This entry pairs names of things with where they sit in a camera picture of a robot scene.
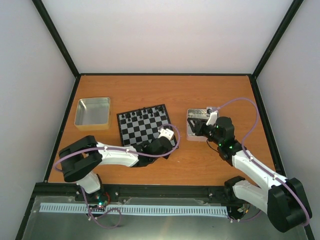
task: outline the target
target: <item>wooden table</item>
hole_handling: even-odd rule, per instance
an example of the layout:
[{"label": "wooden table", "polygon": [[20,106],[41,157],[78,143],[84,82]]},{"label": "wooden table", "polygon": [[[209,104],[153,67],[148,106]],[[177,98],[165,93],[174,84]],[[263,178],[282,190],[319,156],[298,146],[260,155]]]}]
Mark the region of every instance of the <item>wooden table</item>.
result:
[{"label": "wooden table", "polygon": [[[111,99],[111,128],[79,131],[74,125],[78,101],[94,97]],[[189,108],[217,107],[238,97],[255,100],[247,76],[84,75],[80,79],[58,152],[87,135],[94,135],[104,144],[121,146],[117,113],[165,104],[171,123],[181,134],[179,149],[169,159],[159,158],[155,163],[140,168],[103,165],[96,167],[94,172],[105,184],[221,186],[232,177],[246,176],[223,161],[205,142],[187,141],[186,114]],[[219,113],[232,119],[239,141],[251,129],[256,116],[254,107],[246,101],[236,101]],[[245,145],[256,158],[275,169],[260,120]],[[48,182],[64,182],[63,175],[53,169]]]}]

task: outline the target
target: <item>wall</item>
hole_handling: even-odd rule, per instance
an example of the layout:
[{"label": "wall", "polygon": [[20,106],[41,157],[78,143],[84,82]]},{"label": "wall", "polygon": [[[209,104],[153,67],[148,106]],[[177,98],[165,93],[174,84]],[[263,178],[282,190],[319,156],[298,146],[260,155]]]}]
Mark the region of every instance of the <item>wall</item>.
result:
[{"label": "wall", "polygon": [[320,1],[304,1],[258,78],[284,168],[304,185],[320,239]]},{"label": "wall", "polygon": [[43,181],[74,83],[31,0],[0,1],[0,233],[14,239]]},{"label": "wall", "polygon": [[44,0],[81,73],[252,73],[292,0]]}]

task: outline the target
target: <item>perforated metal strip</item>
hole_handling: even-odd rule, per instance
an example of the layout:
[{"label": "perforated metal strip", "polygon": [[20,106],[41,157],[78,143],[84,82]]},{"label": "perforated metal strip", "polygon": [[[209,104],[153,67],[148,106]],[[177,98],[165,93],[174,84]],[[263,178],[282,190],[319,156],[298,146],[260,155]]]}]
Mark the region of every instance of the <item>perforated metal strip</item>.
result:
[{"label": "perforated metal strip", "polygon": [[[227,216],[225,206],[160,206],[160,205],[116,205],[110,204],[106,210],[96,209],[92,212],[103,214],[111,208],[120,209],[123,215],[139,216],[210,216],[222,217]],[[41,203],[41,213],[70,213],[70,214],[87,214],[88,210],[83,203]]]}]

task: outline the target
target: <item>black frame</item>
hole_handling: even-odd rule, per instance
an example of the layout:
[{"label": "black frame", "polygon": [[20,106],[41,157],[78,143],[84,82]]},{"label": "black frame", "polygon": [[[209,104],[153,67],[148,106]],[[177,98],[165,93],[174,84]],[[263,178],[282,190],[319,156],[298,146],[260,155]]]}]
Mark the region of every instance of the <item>black frame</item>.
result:
[{"label": "black frame", "polygon": [[[58,151],[58,147],[67,123],[67,119],[70,113],[70,109],[77,92],[77,88],[80,82],[81,76],[90,75],[118,75],[118,76],[248,76],[252,88],[252,92],[259,110],[261,122],[263,125],[264,133],[268,142],[269,150],[272,156],[273,164],[277,173],[285,176],[284,166],[281,161],[281,157],[276,145],[276,141],[271,129],[270,122],[268,120],[267,112],[259,91],[257,78],[264,66],[266,65],[268,59],[270,58],[272,52],[276,48],[278,42],[281,37],[285,33],[287,27],[290,22],[294,18],[296,12],[299,7],[303,3],[304,0],[293,0],[290,5],[287,13],[285,14],[281,24],[276,30],[273,38],[271,39],[268,47],[266,48],[264,54],[262,55],[261,60],[256,66],[253,73],[248,74],[233,74],[233,73],[79,73],[77,67],[75,66],[71,56],[68,53],[66,46],[63,43],[62,38],[60,37],[53,21],[51,20],[45,5],[42,0],[32,0],[34,6],[38,10],[43,22],[47,26],[52,38],[57,44],[59,50],[61,51],[62,56],[64,57],[67,65],[69,66],[71,72],[75,77],[74,86],[70,95],[70,99],[68,101],[65,114],[62,119],[61,127],[58,132],[58,136],[51,154],[50,161],[48,163],[47,171],[45,173],[45,177],[43,182],[36,183],[34,190],[32,192],[29,204],[24,214],[24,218],[21,222],[19,231],[17,233],[16,239],[22,239],[25,228],[27,226],[27,222],[29,219],[29,215],[32,209],[32,206],[35,201],[36,196],[77,196],[76,191],[78,190],[78,186],[72,183],[47,183],[50,172],[52,170],[54,160]],[[158,185],[121,185],[121,184],[108,184],[104,186],[105,189],[110,193],[110,197],[112,201],[119,201],[120,199],[125,199],[128,197],[142,197],[142,198],[192,198],[204,200],[209,203],[220,203],[222,205],[230,206],[230,203],[225,202],[223,198],[223,186],[158,186]],[[311,230],[310,225],[305,228],[306,235],[309,240],[314,240],[314,236]]]}]

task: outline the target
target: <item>gray floor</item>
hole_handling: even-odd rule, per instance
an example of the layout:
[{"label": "gray floor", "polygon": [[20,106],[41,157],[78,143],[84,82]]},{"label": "gray floor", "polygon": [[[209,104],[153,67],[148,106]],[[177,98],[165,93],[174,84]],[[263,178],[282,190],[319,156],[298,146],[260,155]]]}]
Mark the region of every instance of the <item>gray floor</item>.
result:
[{"label": "gray floor", "polygon": [[[265,214],[250,222],[230,223],[219,217],[129,216],[121,226],[107,230],[88,221],[85,214],[41,213],[41,202],[67,203],[67,197],[42,197],[35,201],[24,234],[25,240],[306,240],[302,227],[278,232]],[[103,225],[116,223],[118,216],[100,220]]]}]

